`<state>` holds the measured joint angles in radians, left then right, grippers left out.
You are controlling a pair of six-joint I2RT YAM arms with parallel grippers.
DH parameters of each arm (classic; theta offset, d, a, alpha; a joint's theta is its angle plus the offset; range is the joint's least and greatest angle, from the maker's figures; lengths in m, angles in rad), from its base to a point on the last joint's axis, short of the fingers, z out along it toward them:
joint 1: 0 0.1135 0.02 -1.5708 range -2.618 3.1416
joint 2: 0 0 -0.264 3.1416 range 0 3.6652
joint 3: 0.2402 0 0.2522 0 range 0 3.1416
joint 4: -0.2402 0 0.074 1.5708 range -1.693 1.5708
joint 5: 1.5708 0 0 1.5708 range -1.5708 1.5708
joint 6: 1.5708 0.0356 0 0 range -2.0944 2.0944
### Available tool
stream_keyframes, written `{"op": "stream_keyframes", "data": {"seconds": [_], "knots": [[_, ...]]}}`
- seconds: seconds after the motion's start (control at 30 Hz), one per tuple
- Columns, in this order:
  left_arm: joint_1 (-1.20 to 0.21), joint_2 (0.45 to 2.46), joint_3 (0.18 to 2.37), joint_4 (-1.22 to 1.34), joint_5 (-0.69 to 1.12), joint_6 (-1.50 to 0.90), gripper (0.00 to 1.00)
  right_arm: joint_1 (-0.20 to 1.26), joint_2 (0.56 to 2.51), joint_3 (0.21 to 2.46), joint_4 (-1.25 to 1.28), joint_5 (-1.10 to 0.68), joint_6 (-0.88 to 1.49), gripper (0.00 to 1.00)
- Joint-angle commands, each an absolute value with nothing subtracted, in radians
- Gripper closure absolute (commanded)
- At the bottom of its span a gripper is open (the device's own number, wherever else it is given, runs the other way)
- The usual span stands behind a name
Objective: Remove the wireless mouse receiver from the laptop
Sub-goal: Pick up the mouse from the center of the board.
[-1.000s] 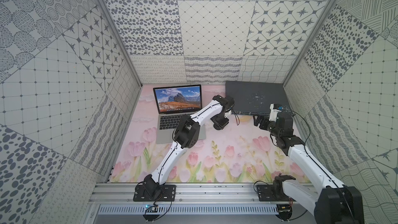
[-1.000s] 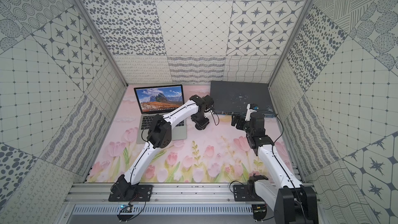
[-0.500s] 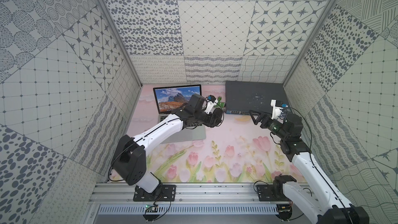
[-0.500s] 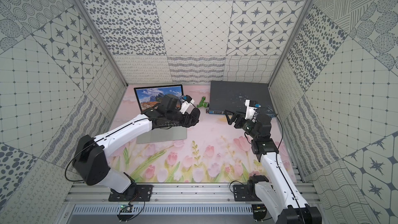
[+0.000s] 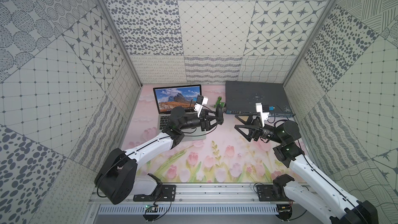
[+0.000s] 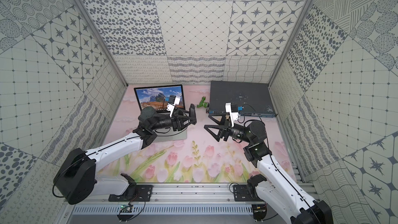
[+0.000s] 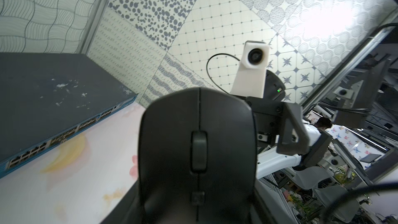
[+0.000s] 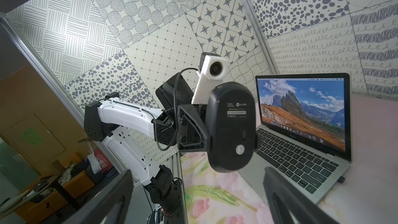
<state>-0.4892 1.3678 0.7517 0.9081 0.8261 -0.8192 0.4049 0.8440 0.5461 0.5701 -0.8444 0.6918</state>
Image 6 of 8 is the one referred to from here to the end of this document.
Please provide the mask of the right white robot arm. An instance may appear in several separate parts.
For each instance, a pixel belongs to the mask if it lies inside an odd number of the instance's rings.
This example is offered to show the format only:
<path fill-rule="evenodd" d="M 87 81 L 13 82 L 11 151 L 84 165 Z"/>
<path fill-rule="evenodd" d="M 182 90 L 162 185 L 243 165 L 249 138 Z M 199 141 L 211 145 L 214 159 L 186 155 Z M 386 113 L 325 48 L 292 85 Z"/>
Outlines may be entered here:
<path fill-rule="evenodd" d="M 235 124 L 227 114 L 208 117 L 214 124 L 204 128 L 216 141 L 232 138 L 248 144 L 244 147 L 245 157 L 260 172 L 247 181 L 253 198 L 269 204 L 287 224 L 333 223 L 331 208 L 303 190 L 273 156 L 263 121 L 250 120 L 244 126 Z"/>

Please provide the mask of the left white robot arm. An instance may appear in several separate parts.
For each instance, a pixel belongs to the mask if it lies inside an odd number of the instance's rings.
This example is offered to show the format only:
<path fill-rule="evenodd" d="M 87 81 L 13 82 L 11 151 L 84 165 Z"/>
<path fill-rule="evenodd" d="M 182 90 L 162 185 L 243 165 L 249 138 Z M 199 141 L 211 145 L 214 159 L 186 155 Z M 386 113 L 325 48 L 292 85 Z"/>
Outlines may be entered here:
<path fill-rule="evenodd" d="M 136 181 L 131 176 L 125 173 L 101 176 L 98 172 L 115 160 L 151 145 L 158 136 L 158 129 L 184 131 L 197 123 L 194 104 L 189 110 L 174 107 L 170 115 L 159 114 L 148 106 L 141 111 L 138 120 L 138 127 L 119 140 L 89 150 L 72 150 L 53 180 L 53 189 L 60 192 L 59 197 L 70 205 L 97 195 L 110 195 L 127 201 L 136 199 Z"/>

